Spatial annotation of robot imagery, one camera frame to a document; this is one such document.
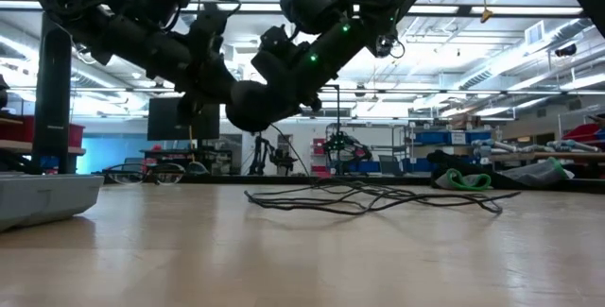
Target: red object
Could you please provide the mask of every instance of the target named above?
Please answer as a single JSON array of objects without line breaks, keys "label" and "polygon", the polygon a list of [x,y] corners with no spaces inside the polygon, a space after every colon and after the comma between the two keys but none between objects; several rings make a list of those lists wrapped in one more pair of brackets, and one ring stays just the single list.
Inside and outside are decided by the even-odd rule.
[{"label": "red object", "polygon": [[601,132],[601,127],[598,124],[584,124],[569,131],[562,139],[598,146],[601,149],[605,149],[605,143],[601,141],[599,132]]},{"label": "red object", "polygon": [[313,154],[323,155],[323,145],[325,144],[325,138],[314,138],[313,139]]},{"label": "red object", "polygon": [[574,140],[576,142],[596,141],[596,133],[601,130],[598,124],[584,124],[569,131],[563,136],[564,140]]},{"label": "red object", "polygon": [[[0,139],[16,142],[32,143],[34,141],[34,116],[24,116],[23,124],[2,126],[0,128]],[[82,147],[84,127],[70,124],[69,139],[67,144],[71,147]]]}]

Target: ceiling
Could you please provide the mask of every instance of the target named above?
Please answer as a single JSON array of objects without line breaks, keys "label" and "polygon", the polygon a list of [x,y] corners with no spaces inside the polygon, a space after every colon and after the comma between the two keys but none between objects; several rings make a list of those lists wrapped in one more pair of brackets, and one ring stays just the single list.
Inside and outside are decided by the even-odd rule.
[{"label": "ceiling", "polygon": [[[259,3],[278,2],[279,0],[241,1]],[[578,5],[576,0],[487,0],[487,3],[512,7],[576,7]],[[417,5],[419,4],[482,6],[483,0],[419,0]],[[526,29],[535,26],[539,22],[544,22],[544,32],[548,33],[557,27],[568,24],[570,19],[492,18],[487,23],[481,24],[477,18],[409,16],[398,24],[400,40],[406,47],[406,54],[403,58],[388,57],[379,60],[364,50],[338,73],[339,78],[335,83],[340,84],[343,88],[355,88],[357,84],[364,84],[367,89],[457,89],[461,80],[470,76],[473,71],[481,70],[498,61],[498,63],[507,67],[498,66],[500,68],[498,72],[492,72],[490,77],[468,89],[507,90],[521,81],[546,72],[552,72],[553,69],[558,68],[561,68],[559,79],[569,77],[569,81],[571,81],[573,80],[571,73],[566,70],[565,65],[581,58],[588,60],[592,54],[605,47],[605,45],[601,46],[605,42],[596,30],[588,28],[582,30],[580,35],[573,38],[578,46],[578,53],[574,57],[551,59],[549,62],[548,53],[546,53],[548,50],[539,50],[537,52],[530,51],[530,58],[520,56],[517,60],[510,60],[510,57],[508,60],[503,59],[503,56],[506,56],[507,53],[510,54],[511,50],[523,46]],[[42,14],[40,12],[0,11],[0,24],[0,36],[5,36],[5,38],[9,38],[15,43],[23,43],[28,47],[37,48],[36,43],[40,38],[42,25]],[[283,16],[275,14],[246,14],[235,15],[230,18],[224,38],[225,45],[235,51],[230,59],[229,68],[234,74],[237,74],[238,78],[262,81],[251,67],[250,60],[254,56],[260,35],[269,27],[281,24],[285,25],[288,22]],[[175,29],[181,33],[186,33],[188,26],[184,20],[180,20]],[[302,34],[297,38],[297,42],[313,39],[314,37]],[[87,85],[90,85],[89,81],[92,81],[101,87],[139,88],[152,87],[156,84],[156,81],[163,81],[163,79],[146,79],[144,70],[118,57],[113,57],[107,66],[102,66],[89,57],[80,56],[77,53],[74,53],[74,57],[76,78],[80,81],[87,81]],[[578,70],[585,69],[585,72],[590,72],[599,62],[599,60],[587,61],[586,64],[579,65]],[[37,69],[35,62],[23,67],[32,69],[34,72],[31,76],[33,77],[35,69]],[[552,89],[552,78],[532,84],[528,88],[541,89],[541,86],[548,86],[548,89]],[[10,85],[13,87],[25,86],[25,80],[19,80],[17,83],[15,81],[13,80]],[[103,95],[106,94],[96,94],[95,96],[97,100],[103,100]],[[116,97],[124,99],[133,95],[113,94],[107,101],[111,105],[120,107],[123,104],[116,101]],[[151,96],[153,94],[137,94],[134,99],[138,100],[130,101],[130,106],[125,108],[127,109],[126,114],[144,111],[145,102]],[[330,94],[322,95],[322,98],[326,101],[334,100],[333,97]],[[380,111],[379,107],[384,104],[385,112],[395,114],[393,113],[393,106],[389,102],[400,101],[401,112],[397,114],[407,114],[408,109],[412,108],[422,111],[426,105],[448,111],[464,106],[471,107],[477,101],[477,96],[473,94],[462,94],[456,97],[444,95],[437,99],[434,97],[435,95],[421,93],[379,94],[376,97],[378,103],[373,105],[372,109]],[[483,102],[482,107],[474,108],[474,110],[492,106],[494,105],[492,99],[494,101],[497,99],[499,102],[502,98],[482,95],[480,99]],[[353,96],[351,100],[364,101],[368,98],[357,99]]]}]

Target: black robotic arm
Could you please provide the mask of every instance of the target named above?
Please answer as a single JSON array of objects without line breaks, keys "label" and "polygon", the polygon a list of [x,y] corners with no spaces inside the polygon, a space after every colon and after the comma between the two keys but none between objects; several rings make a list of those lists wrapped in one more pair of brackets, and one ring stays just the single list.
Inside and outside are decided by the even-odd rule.
[{"label": "black robotic arm", "polygon": [[[205,7],[182,35],[170,31],[170,18],[190,0],[39,1],[99,62],[116,55],[145,68],[148,77],[173,82],[176,91],[185,92],[184,114],[195,114],[203,103],[224,103],[234,125],[256,132],[295,115],[301,104],[319,109],[320,88],[364,47],[377,58],[387,56],[398,43],[396,24],[417,0],[281,0],[297,32],[319,36],[296,45],[283,26],[270,28],[252,60],[267,85],[237,82],[229,74],[219,48],[230,14],[216,6]],[[601,0],[579,2],[605,32]]]}]

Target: computer screen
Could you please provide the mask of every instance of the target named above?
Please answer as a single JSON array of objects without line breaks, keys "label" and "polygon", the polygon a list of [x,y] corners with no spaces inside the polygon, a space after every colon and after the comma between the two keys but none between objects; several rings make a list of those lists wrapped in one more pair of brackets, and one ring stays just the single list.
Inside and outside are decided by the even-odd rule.
[{"label": "computer screen", "polygon": [[[151,98],[147,123],[148,141],[189,140],[189,127],[177,119],[180,98]],[[193,139],[217,139],[219,136],[220,109],[218,104],[204,105],[201,114],[191,125]]]}]

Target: wooden floor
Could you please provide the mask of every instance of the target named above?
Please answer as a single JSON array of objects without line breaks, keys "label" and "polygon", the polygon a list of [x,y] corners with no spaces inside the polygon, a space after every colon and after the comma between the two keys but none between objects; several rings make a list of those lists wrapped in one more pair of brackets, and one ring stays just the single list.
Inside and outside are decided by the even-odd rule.
[{"label": "wooden floor", "polygon": [[605,306],[605,196],[351,219],[244,189],[113,186],[81,217],[0,234],[0,307]]}]

